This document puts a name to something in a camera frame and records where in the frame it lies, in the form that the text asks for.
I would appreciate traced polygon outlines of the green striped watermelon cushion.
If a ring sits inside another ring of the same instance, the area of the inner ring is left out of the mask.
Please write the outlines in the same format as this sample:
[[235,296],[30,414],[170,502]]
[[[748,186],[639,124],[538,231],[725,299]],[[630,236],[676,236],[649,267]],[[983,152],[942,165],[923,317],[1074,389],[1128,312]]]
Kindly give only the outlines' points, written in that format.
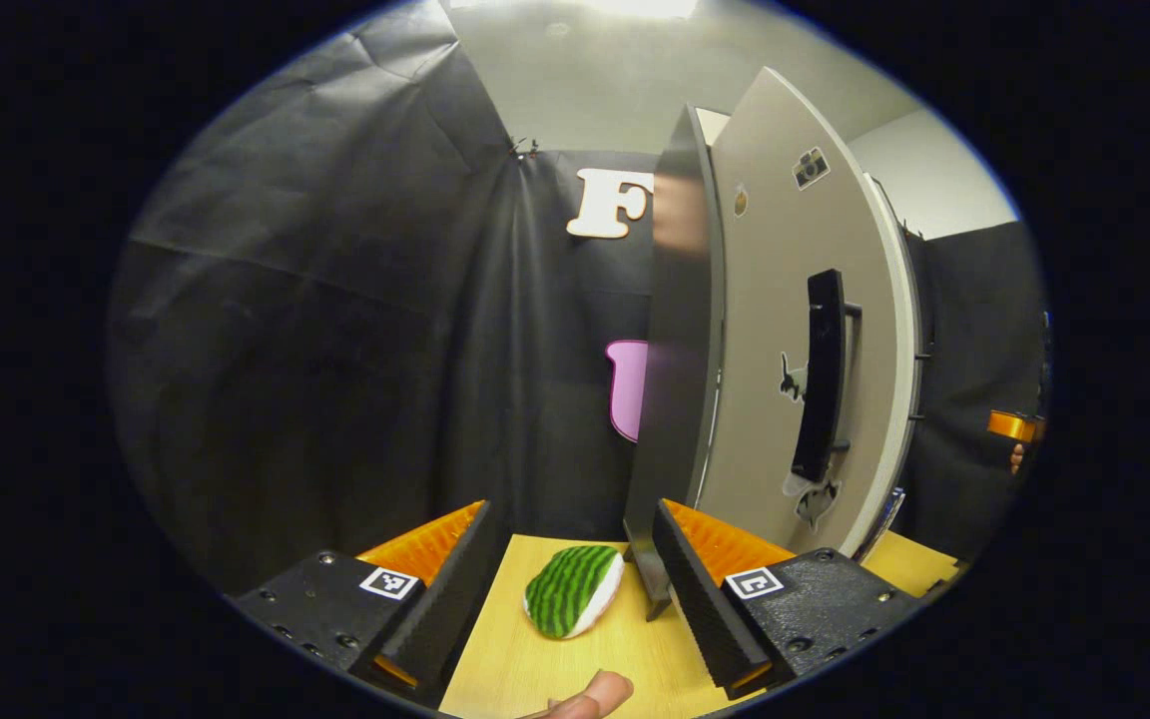
[[576,637],[606,613],[622,578],[624,554],[615,546],[567,546],[526,583],[526,618],[549,640]]

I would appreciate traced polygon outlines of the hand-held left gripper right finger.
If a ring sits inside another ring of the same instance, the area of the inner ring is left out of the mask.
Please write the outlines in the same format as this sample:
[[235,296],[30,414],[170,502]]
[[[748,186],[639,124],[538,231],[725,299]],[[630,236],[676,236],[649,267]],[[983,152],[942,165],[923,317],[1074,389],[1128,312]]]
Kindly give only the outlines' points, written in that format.
[[922,605],[830,546],[793,554],[666,497],[652,537],[710,676],[729,699],[839,663]]

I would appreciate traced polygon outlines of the white cabinet door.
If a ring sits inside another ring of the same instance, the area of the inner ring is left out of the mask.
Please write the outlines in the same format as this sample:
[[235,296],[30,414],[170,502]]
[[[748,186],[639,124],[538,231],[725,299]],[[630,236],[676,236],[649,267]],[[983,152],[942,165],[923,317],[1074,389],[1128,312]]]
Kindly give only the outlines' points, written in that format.
[[[793,552],[854,559],[894,473],[908,398],[888,261],[895,237],[843,137],[799,87],[764,68],[710,147],[722,229],[720,370],[693,508]],[[822,485],[793,475],[808,364],[807,278],[843,273],[846,383]]]
[[908,349],[900,352],[900,360],[908,364],[908,398],[894,405],[894,416],[902,420],[900,443],[898,453],[887,450],[885,454],[894,458],[894,473],[888,491],[882,497],[879,513],[862,541],[862,546],[854,552],[854,559],[866,561],[876,550],[880,542],[890,531],[900,514],[907,497],[908,457],[914,443],[918,424],[922,423],[921,389],[923,364],[931,357],[931,308],[923,300],[925,295],[925,240],[921,234],[908,230],[907,223],[897,216],[890,196],[884,184],[872,173],[862,173],[862,177],[877,196],[877,208],[882,222],[890,228],[897,246],[897,255],[888,261],[891,271],[891,286],[895,289],[895,309],[906,316],[904,328],[897,332],[898,339]]

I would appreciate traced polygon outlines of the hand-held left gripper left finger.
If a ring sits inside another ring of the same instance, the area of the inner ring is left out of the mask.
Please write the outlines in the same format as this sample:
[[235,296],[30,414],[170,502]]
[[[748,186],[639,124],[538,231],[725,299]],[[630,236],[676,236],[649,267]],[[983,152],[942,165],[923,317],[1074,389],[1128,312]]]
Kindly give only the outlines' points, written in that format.
[[470,502],[359,554],[310,552],[236,606],[310,660],[434,707],[507,540],[492,502]]

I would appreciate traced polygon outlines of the white shoe cabinet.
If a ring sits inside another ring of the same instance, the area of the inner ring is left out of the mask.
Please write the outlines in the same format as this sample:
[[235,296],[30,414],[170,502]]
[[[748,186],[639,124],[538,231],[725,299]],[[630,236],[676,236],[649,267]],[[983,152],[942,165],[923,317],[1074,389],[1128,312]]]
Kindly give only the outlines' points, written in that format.
[[693,508],[715,418],[723,240],[710,147],[731,114],[687,106],[654,169],[647,364],[622,519],[647,622],[670,606],[651,533],[656,504],[667,497]]

